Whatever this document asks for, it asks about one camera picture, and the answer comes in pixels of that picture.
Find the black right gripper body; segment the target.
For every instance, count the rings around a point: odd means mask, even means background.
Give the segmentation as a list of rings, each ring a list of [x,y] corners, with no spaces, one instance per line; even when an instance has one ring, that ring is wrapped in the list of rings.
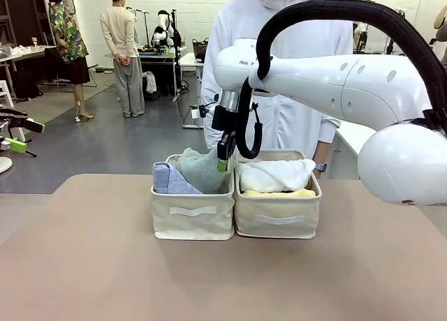
[[[227,110],[221,105],[215,107],[212,117],[212,129],[231,132],[236,129],[236,125],[237,112]]]

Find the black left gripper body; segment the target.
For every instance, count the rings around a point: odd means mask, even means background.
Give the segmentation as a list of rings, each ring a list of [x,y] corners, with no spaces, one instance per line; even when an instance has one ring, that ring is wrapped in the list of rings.
[[[0,104],[0,119],[23,119],[25,112],[15,109],[14,107]]]

